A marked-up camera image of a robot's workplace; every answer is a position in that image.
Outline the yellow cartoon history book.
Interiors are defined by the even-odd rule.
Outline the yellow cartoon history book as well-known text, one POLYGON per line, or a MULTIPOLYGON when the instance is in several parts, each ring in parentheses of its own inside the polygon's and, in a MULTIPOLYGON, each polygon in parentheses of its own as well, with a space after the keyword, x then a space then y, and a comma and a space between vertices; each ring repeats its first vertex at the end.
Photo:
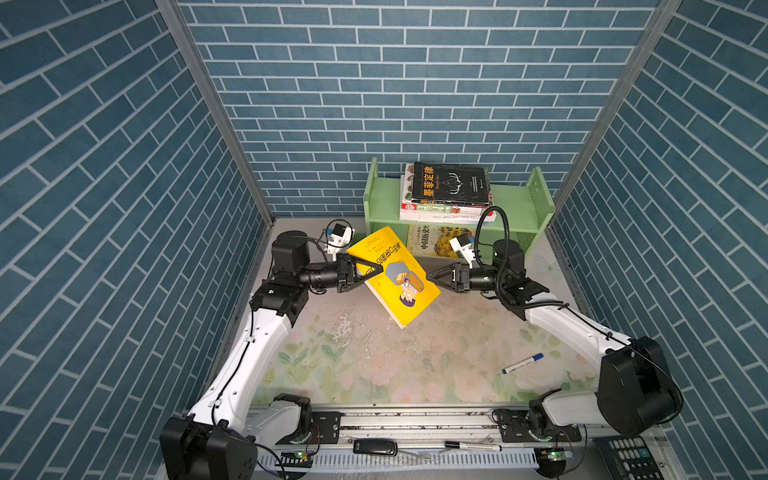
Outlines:
POLYGON ((470 239, 473 239, 474 233, 473 229, 455 225, 410 225, 407 248, 413 256, 457 259, 458 255, 450 245, 450 240, 462 234, 467 234, 470 239))

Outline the green nature encyclopedia book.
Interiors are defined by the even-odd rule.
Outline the green nature encyclopedia book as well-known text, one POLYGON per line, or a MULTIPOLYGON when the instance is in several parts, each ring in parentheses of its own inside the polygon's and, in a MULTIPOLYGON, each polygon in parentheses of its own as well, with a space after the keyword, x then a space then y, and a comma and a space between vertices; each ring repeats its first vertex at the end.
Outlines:
POLYGON ((409 163, 401 177, 401 210, 479 216, 492 205, 487 171, 479 165, 409 163))

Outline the black book yellow title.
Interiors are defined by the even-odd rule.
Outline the black book yellow title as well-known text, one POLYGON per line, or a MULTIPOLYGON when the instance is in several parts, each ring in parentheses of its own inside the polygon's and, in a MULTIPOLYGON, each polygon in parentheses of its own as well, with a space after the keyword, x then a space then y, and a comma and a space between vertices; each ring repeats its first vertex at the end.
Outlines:
POLYGON ((467 207, 487 207, 492 194, 487 171, 480 165, 415 162, 411 199, 467 207))

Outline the white La Dame book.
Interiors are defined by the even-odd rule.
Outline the white La Dame book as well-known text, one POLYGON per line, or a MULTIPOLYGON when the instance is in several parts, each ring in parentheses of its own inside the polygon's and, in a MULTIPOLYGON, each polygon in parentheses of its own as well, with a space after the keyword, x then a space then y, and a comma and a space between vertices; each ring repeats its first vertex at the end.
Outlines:
POLYGON ((485 211, 480 207, 421 204, 411 200, 412 177, 403 175, 400 182, 399 219, 402 221, 476 224, 485 211))

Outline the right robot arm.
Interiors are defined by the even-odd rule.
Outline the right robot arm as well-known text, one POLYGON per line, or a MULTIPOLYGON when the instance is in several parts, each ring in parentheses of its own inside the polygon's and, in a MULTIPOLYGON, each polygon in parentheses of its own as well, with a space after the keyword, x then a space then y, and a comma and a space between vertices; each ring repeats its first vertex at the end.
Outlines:
POLYGON ((684 397, 672 378, 661 346, 644 336, 632 338, 584 316, 528 277, 524 253, 512 240, 492 246, 490 264, 480 263, 470 244, 455 242, 462 260, 428 273, 428 279, 456 293, 479 291, 523 321, 549 332, 595 368, 596 388, 552 390, 530 401, 531 434, 554 437, 571 425, 607 425, 625 437, 675 419, 684 397))

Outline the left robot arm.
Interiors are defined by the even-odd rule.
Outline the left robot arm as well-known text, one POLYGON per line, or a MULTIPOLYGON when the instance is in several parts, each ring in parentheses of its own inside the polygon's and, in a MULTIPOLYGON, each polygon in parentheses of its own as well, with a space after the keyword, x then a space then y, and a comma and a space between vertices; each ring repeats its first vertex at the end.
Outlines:
POLYGON ((259 453, 311 437, 308 398, 278 395, 248 423, 252 398, 312 293, 351 291, 383 268, 349 253, 313 263, 310 241, 302 231, 286 231, 273 242, 270 273, 250 300, 227 360, 189 412, 163 427, 160 446, 169 478, 249 479, 259 453))

